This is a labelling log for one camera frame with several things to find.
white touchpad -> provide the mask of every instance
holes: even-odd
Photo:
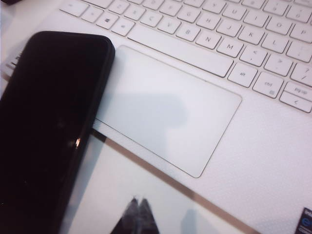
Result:
[[[237,94],[121,46],[97,119],[199,177],[240,102]]]

dark object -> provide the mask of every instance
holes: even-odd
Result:
[[[312,210],[303,209],[295,234],[312,234]]]
[[[133,198],[111,234],[159,234],[148,201]]]
[[[28,41],[0,100],[0,233],[57,233],[114,55],[98,35]]]
[[[1,0],[1,1],[5,2],[6,4],[11,5],[11,4],[14,4],[14,3],[16,3],[16,2],[18,2],[20,0]]]

laptop keyboard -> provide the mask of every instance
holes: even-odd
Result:
[[[312,110],[312,0],[68,0],[60,9]]]

laptop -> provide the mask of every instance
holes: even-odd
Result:
[[[258,232],[293,234],[312,209],[311,15],[311,0],[65,0],[37,31],[116,47],[95,130]]]

white keyboard key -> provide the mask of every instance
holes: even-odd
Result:
[[[312,102],[304,100],[288,92],[283,92],[279,100],[304,112],[311,112]]]
[[[194,23],[200,14],[200,10],[191,6],[183,6],[177,15],[178,19]]]
[[[179,38],[183,38],[185,40],[188,40],[188,41],[193,41],[196,38],[196,36],[198,35],[199,31],[200,31],[200,28],[198,28],[194,25],[185,23],[180,27],[176,36]]]
[[[241,20],[247,9],[239,5],[228,5],[228,7],[223,12],[223,16],[229,17],[234,20]]]
[[[268,34],[262,43],[262,47],[278,52],[282,54],[285,50],[285,47],[288,43],[288,39],[286,37],[281,37],[278,35]]]
[[[133,2],[135,4],[141,4],[143,0],[128,0],[129,2]]]
[[[161,14],[152,11],[147,11],[141,18],[140,22],[148,26],[155,27],[159,23],[161,18],[162,18]]]
[[[262,93],[268,97],[276,98],[284,80],[280,77],[273,76],[262,72],[253,86],[253,90]]]
[[[312,0],[294,0],[295,3],[312,7]]]
[[[289,12],[287,13],[286,17],[306,23],[308,22],[311,13],[312,9],[303,6],[293,5],[289,10]]]
[[[181,6],[182,5],[176,1],[166,0],[159,11],[169,16],[175,16],[180,10]]]
[[[292,38],[312,43],[312,27],[308,25],[296,24],[290,36]]]
[[[312,101],[312,90],[306,87],[302,87],[293,82],[288,82],[285,86],[284,91],[294,94],[298,97],[304,98],[308,101]]]
[[[97,25],[105,29],[110,29],[117,19],[118,16],[104,12],[104,14],[97,20]]]
[[[199,35],[196,44],[202,45],[209,49],[215,49],[216,45],[220,41],[221,36],[219,34],[210,32],[210,31],[201,31],[201,34]]]
[[[244,6],[249,6],[252,8],[260,9],[263,5],[265,0],[244,0],[243,5]]]
[[[203,4],[203,2],[204,0],[184,0],[185,4],[188,4],[194,7],[200,7]]]
[[[225,19],[217,28],[217,32],[223,33],[230,37],[235,37],[238,31],[240,30],[241,26],[242,25],[240,23]]]
[[[150,8],[152,10],[157,10],[162,5],[163,2],[164,0],[145,0],[143,6]]]
[[[169,34],[173,34],[176,32],[180,24],[181,22],[176,19],[173,19],[170,17],[164,17],[162,21],[160,22],[158,29]]]
[[[128,38],[220,77],[226,76],[233,63],[232,59],[223,55],[190,45],[142,25],[133,27]]]
[[[85,4],[81,1],[77,0],[70,0],[67,1],[60,7],[61,11],[67,12],[73,16],[81,16],[82,13],[88,8],[88,4]]]
[[[267,52],[265,50],[248,45],[239,59],[260,67],[266,56]]]
[[[312,67],[297,63],[292,72],[291,79],[312,87]]]
[[[133,19],[133,20],[139,20],[141,16],[144,14],[145,9],[139,6],[130,5],[130,7],[125,12],[125,17]]]
[[[257,27],[263,27],[268,17],[268,14],[261,11],[250,11],[244,18],[244,22]]]
[[[204,28],[214,30],[220,19],[221,18],[219,16],[204,12],[196,24]]]
[[[224,0],[207,0],[203,6],[203,9],[216,14],[220,14],[225,6]]]
[[[114,24],[112,31],[119,35],[125,36],[132,29],[135,23],[130,20],[120,18],[117,23]]]
[[[293,41],[287,51],[287,56],[303,62],[310,62],[312,57],[312,47],[310,45]]]
[[[285,13],[287,7],[288,4],[284,1],[269,0],[263,10],[266,12],[282,16]]]
[[[122,14],[128,8],[128,6],[129,6],[129,3],[127,2],[124,2],[121,0],[115,0],[109,7],[109,10],[117,14]]]
[[[102,8],[107,8],[112,3],[112,1],[113,0],[87,0],[87,2]]]
[[[277,73],[281,76],[287,76],[293,62],[290,59],[279,55],[271,54],[264,69]]]
[[[243,48],[243,43],[233,40],[230,38],[225,38],[217,48],[217,51],[225,55],[236,58],[240,50]]]
[[[85,13],[82,15],[81,18],[88,22],[94,23],[102,13],[103,11],[101,9],[90,6],[88,10],[86,10]]]
[[[267,25],[267,29],[276,33],[286,35],[291,25],[292,23],[289,20],[279,17],[272,17],[269,24]]]
[[[258,45],[260,43],[260,40],[262,39],[263,35],[264,35],[263,31],[258,30],[254,27],[246,26],[238,38],[240,40],[249,42],[251,44]]]
[[[238,63],[235,65],[228,79],[248,88],[256,74],[257,69],[242,63]]]

